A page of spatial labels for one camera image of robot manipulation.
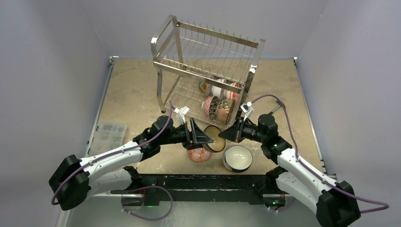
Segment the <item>purple hose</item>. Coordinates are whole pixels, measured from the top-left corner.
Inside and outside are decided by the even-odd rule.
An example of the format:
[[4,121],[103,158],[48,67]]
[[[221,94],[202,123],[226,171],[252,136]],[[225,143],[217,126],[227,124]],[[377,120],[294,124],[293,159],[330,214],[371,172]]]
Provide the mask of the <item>purple hose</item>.
[[[172,107],[173,107],[173,103],[170,101],[170,109],[172,109]],[[158,136],[160,136],[160,135],[162,134],[162,132],[167,128],[167,125],[168,125],[168,123],[170,122],[170,119],[171,119],[171,114],[172,114],[172,112],[173,112],[173,111],[170,111],[170,114],[169,114],[169,116],[168,116],[168,119],[167,119],[166,123],[164,124],[163,128],[159,131],[158,134],[156,134],[154,137],[152,137],[151,139],[149,139],[148,141],[146,141],[146,142],[144,142],[144,143],[141,143],[141,144],[139,144],[139,145],[136,145],[136,146],[133,146],[133,147],[130,147],[130,148],[126,148],[126,149],[124,149],[123,151],[125,152],[125,151],[128,151],[128,150],[133,150],[133,149],[135,149],[135,148],[142,147],[142,146],[144,146],[144,145],[146,145],[146,144],[149,144],[150,142],[154,141],[154,140],[155,140]],[[98,162],[98,161],[100,161],[100,160],[102,160],[102,159],[105,159],[105,158],[107,158],[107,157],[110,157],[110,156],[113,156],[113,155],[116,155],[116,154],[120,154],[121,152],[122,152],[121,150],[118,150],[118,151],[109,153],[109,154],[107,154],[107,155],[103,155],[103,156],[101,156],[101,157],[95,158],[95,159],[93,160],[93,163],[96,163],[96,162]],[[71,178],[73,178],[76,174],[78,174],[81,170],[83,170],[84,168],[86,168],[86,167],[88,167],[88,166],[90,166],[90,163],[84,164],[83,166],[81,166],[80,168],[78,168],[77,170],[75,170],[71,175],[69,175],[69,176],[60,184],[60,186],[59,186],[59,187],[57,188],[57,190],[54,192],[54,195],[53,195],[53,197],[52,197],[52,205],[58,205],[58,204],[59,204],[59,202],[56,202],[55,200],[56,200],[56,198],[57,198],[57,195],[58,195],[59,192],[61,191],[61,189],[65,186],[65,184],[66,184],[69,180],[71,180]],[[153,185],[153,186],[148,186],[148,187],[144,187],[144,188],[149,188],[149,187],[152,187],[152,188],[160,188],[160,189],[164,190],[164,191],[168,194],[168,196],[170,197],[170,199],[171,199],[171,207],[170,207],[170,210],[168,211],[168,213],[165,215],[165,216],[167,216],[167,215],[170,213],[170,211],[171,211],[171,209],[172,209],[172,207],[173,207],[173,197],[171,196],[171,194],[170,194],[166,189],[164,189],[164,188],[162,188],[162,187],[159,187],[159,186],[154,186],[154,185]]]
[[158,218],[146,218],[146,217],[140,216],[138,214],[134,214],[134,213],[130,212],[129,210],[127,210],[124,207],[124,204],[121,201],[122,210],[125,211],[127,214],[131,214],[132,216],[135,216],[137,218],[140,218],[140,219],[143,219],[143,220],[146,220],[146,221],[159,221],[159,220],[162,220],[163,218],[167,217],[170,214],[171,210],[173,209],[173,197],[171,196],[171,194],[165,188],[157,186],[157,185],[152,185],[152,186],[146,186],[146,187],[142,187],[142,188],[137,188],[137,189],[134,189],[134,190],[125,190],[123,192],[133,193],[133,192],[137,192],[137,191],[148,189],[148,188],[161,189],[161,190],[163,190],[163,191],[165,191],[167,193],[168,197],[170,197],[171,205],[170,205],[170,208],[168,209],[168,211],[167,211],[167,213],[165,215],[163,215],[161,217],[158,217]]
[[[267,96],[270,96],[270,97],[275,98],[275,99],[277,100],[277,102],[283,107],[284,114],[286,115],[286,120],[287,120],[287,124],[288,124],[289,134],[290,134],[290,136],[291,136],[292,142],[294,143],[294,147],[295,147],[295,156],[296,156],[296,158],[298,159],[298,157],[299,157],[298,145],[297,145],[297,143],[295,142],[294,135],[292,134],[291,124],[290,124],[290,122],[289,122],[287,109],[286,109],[286,107],[284,106],[283,102],[282,102],[277,96],[267,94],[267,95],[262,95],[262,96],[256,98],[255,100],[252,101],[252,103],[258,101],[259,99],[261,99],[261,98],[263,98],[263,97],[267,97]],[[305,169],[307,169],[310,173],[312,173],[312,174],[313,174],[314,176],[316,176],[319,180],[321,180],[323,183],[327,184],[328,186],[330,186],[330,187],[333,188],[334,190],[336,190],[336,191],[338,191],[338,192],[340,192],[340,193],[342,193],[342,194],[344,194],[344,195],[346,195],[346,196],[349,196],[349,197],[351,197],[351,198],[353,198],[353,199],[356,199],[356,200],[359,200],[359,201],[363,201],[363,202],[367,202],[367,203],[371,203],[371,204],[381,205],[381,206],[382,206],[382,207],[373,208],[373,209],[368,209],[368,210],[361,210],[361,214],[363,214],[363,213],[375,212],[375,211],[379,211],[379,210],[385,210],[385,209],[387,209],[387,208],[390,207],[390,205],[389,205],[388,203],[380,202],[380,201],[375,201],[375,200],[369,200],[369,199],[365,199],[365,198],[362,198],[362,197],[359,197],[359,196],[355,196],[355,195],[353,195],[353,194],[351,194],[351,193],[348,193],[348,192],[346,192],[346,191],[344,191],[344,190],[342,190],[342,189],[340,189],[340,188],[338,188],[338,187],[332,185],[331,183],[327,182],[326,180],[324,180],[321,176],[319,176],[319,175],[318,175],[317,173],[315,173],[311,168],[309,168],[305,163],[303,163],[301,159],[298,159],[298,162],[299,162]]]

